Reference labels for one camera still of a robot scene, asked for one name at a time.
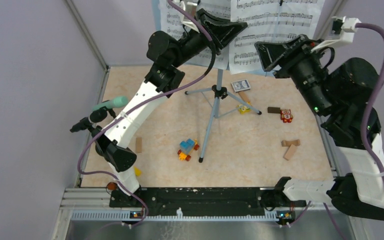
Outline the sheet music page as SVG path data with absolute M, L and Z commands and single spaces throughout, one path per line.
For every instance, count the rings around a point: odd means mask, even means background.
M 196 31 L 181 24 L 180 17 L 182 14 L 174 9 L 166 0 L 156 0 L 159 9 L 159 30 L 168 33 L 176 40 L 185 37 L 187 33 L 194 34 Z M 204 9 L 209 14 L 222 19 L 231 19 L 231 1 L 230 0 L 202 0 L 198 5 L 198 9 Z M 196 65 L 207 67 L 211 61 L 211 51 L 207 47 L 198 55 L 194 56 L 186 63 L 188 65 Z M 225 47 L 221 53 L 216 56 L 214 68 L 226 70 L 229 65 L 229 48 Z
M 300 34 L 313 37 L 323 0 L 233 0 L 230 19 L 246 22 L 229 45 L 229 70 L 239 74 L 260 70 L 255 42 L 283 43 Z

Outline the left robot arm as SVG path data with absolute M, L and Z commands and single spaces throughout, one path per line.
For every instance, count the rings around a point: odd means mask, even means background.
M 244 21 L 232 22 L 204 9 L 197 11 L 194 21 L 201 29 L 189 30 L 180 39 L 162 30 L 150 36 L 146 56 L 153 64 L 148 74 L 123 111 L 100 131 L 96 139 L 96 146 L 122 189 L 121 200 L 129 207 L 136 206 L 141 198 L 140 184 L 134 171 L 137 155 L 128 148 L 136 131 L 156 108 L 182 89 L 180 84 L 185 73 L 178 69 L 179 66 L 210 49 L 210 63 L 198 78 L 202 80 L 214 67 L 221 50 L 248 27 Z

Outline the blue music stand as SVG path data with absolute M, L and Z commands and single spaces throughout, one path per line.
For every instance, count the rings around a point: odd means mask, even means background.
M 197 11 L 200 10 L 200 9 L 198 9 L 198 5 L 200 4 L 201 0 L 196 0 L 196 1 L 195 0 L 167 0 L 167 2 L 169 3 L 169 5 L 170 5 L 171 2 L 173 4 L 178 5 L 178 7 L 181 8 L 184 12 L 188 13 L 192 17 L 195 17 Z M 198 33 L 200 33 L 200 30 L 198 29 L 198 27 L 193 25 L 193 22 L 190 19 L 188 19 L 187 17 L 185 17 L 183 14 L 180 17 L 180 21 L 181 21 L 181 24 L 184 24 L 187 27 L 190 27 L 191 29 L 193 29 L 193 30 L 197 31 Z M 183 60 L 180 63 L 180 65 L 183 65 L 184 63 L 187 63 L 188 60 Z M 220 117 L 219 116 L 220 102 L 223 99 L 223 97 L 231 97 L 234 100 L 236 100 L 238 103 L 240 103 L 242 105 L 245 105 L 247 107 L 250 107 L 250 109 L 252 111 L 254 111 L 255 113 L 257 113 L 258 115 L 262 114 L 262 112 L 260 110 L 258 110 L 257 108 L 251 106 L 250 104 L 244 102 L 242 99 L 240 99 L 239 97 L 235 96 L 232 92 L 229 92 L 226 87 L 222 86 L 223 71 L 224 70 L 222 70 L 222 69 L 218 69 L 216 85 L 213 85 L 210 88 L 203 88 L 203 89 L 197 89 L 197 90 L 192 90 L 192 91 L 191 90 L 185 91 L 185 95 L 190 95 L 190 94 L 195 94 L 195 93 L 202 93 L 202 95 L 205 97 L 205 99 L 207 100 L 207 102 L 211 106 L 211 114 L 210 114 L 210 118 L 209 118 L 209 123 L 207 125 L 207 129 L 206 129 L 206 133 L 205 133 L 203 144 L 201 145 L 200 157 L 198 159 L 199 163 L 202 163 L 204 161 L 205 151 L 206 151 L 208 139 L 209 139 L 209 136 L 210 136 L 212 123 L 213 123 L 214 119 L 218 119 Z M 207 97 L 204 95 L 204 92 L 213 92 L 214 93 L 213 104 L 210 104 L 210 102 L 208 101 Z

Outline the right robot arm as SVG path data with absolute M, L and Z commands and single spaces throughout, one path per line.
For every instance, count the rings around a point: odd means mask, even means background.
M 329 203 L 348 216 L 384 221 L 384 170 L 379 170 L 361 138 L 363 114 L 379 77 L 375 68 L 353 57 L 329 72 L 320 60 L 325 51 L 334 57 L 334 48 L 304 34 L 284 43 L 258 41 L 254 46 L 265 71 L 279 67 L 275 78 L 292 79 L 312 113 L 326 117 L 320 126 L 351 170 L 326 181 L 282 177 L 273 192 L 274 202 Z

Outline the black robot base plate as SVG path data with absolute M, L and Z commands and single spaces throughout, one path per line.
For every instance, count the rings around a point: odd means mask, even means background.
M 111 192 L 109 207 L 130 220 L 292 222 L 305 200 L 291 201 L 273 187 L 141 187 L 134 196 Z

